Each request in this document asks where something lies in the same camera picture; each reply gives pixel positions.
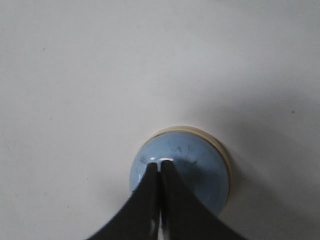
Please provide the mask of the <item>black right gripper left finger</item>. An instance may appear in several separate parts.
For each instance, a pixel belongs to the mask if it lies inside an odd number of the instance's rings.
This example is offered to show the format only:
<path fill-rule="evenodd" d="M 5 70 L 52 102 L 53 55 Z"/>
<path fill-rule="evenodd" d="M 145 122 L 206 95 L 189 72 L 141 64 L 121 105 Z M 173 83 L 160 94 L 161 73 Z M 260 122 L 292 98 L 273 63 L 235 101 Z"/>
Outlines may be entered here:
<path fill-rule="evenodd" d="M 91 240 L 157 240 L 160 225 L 158 165 L 151 163 L 122 209 Z"/>

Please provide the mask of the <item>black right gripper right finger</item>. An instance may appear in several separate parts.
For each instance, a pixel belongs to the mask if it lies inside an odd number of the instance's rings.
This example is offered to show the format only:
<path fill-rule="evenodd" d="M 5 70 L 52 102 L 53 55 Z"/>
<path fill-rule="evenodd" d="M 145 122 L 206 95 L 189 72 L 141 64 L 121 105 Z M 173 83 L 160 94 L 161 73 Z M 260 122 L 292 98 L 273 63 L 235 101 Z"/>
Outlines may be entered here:
<path fill-rule="evenodd" d="M 213 215 L 187 187 L 172 161 L 160 165 L 165 240 L 244 240 Z"/>

